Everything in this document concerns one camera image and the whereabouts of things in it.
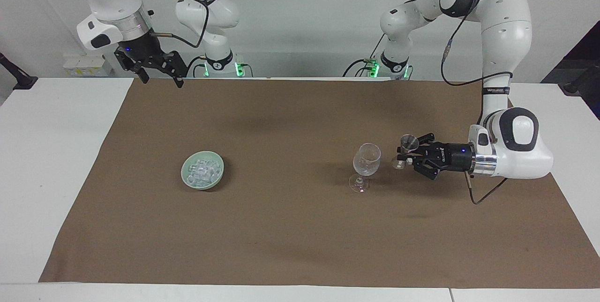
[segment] ice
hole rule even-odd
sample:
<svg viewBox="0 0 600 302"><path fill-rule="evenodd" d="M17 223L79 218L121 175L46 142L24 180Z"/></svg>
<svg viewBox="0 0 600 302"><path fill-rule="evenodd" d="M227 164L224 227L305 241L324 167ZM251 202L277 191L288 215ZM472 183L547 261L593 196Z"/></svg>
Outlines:
<svg viewBox="0 0 600 302"><path fill-rule="evenodd" d="M189 166L188 171L188 184L197 187L205 187L212 184L218 180L223 172L219 162L214 160L198 160L194 165Z"/></svg>

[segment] green bowl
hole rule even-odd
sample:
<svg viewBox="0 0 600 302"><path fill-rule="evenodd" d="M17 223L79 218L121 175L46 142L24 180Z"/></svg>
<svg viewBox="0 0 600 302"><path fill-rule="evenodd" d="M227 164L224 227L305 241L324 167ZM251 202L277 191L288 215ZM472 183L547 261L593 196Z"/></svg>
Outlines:
<svg viewBox="0 0 600 302"><path fill-rule="evenodd" d="M191 173L189 171L189 166L194 165L195 162L198 160L216 161L217 163L219 163L219 165L221 166L221 175L219 175L219 178L206 186L195 186L195 185L188 184L186 179L189 176L189 174ZM225 163L223 163L223 159L221 158L220 155L218 155L212 151L202 151L202 152L194 153L194 154L190 155L189 158L184 162L184 165L181 166L181 180L183 180L184 184L188 185L189 187L191 187L193 189L199 189L201 191L204 191L206 189L211 189L212 187L217 185L219 183L219 181L221 181L221 178L223 177L223 173L225 173Z"/></svg>

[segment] glass base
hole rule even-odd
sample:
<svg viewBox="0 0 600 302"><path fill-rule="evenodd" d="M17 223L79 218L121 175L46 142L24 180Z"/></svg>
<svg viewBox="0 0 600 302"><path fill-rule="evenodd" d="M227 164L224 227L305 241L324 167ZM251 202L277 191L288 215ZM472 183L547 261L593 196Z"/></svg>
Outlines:
<svg viewBox="0 0 600 302"><path fill-rule="evenodd" d="M356 193L364 193L364 191L369 188L369 180L364 176L360 176L359 174L353 174L348 179L348 184Z"/></svg>

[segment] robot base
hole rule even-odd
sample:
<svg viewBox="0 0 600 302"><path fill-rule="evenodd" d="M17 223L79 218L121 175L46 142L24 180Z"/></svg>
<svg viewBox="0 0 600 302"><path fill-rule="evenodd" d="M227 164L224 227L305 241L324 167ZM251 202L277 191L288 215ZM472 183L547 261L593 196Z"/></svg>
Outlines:
<svg viewBox="0 0 600 302"><path fill-rule="evenodd" d="M200 78L242 78L246 76L246 70L242 64L244 64L244 58L236 53L233 61L222 70L215 70L210 64L206 64L204 74Z"/></svg>

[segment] wine glass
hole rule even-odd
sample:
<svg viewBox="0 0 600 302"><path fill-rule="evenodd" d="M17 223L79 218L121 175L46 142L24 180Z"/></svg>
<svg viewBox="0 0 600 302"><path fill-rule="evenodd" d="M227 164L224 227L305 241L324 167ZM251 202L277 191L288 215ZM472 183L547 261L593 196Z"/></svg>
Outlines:
<svg viewBox="0 0 600 302"><path fill-rule="evenodd" d="M350 188L358 193L364 192L369 187L369 180L366 176L371 176L379 169L381 163L381 150L376 144L365 143L358 149L358 152L352 160L354 170L357 174L353 174L348 180Z"/></svg>

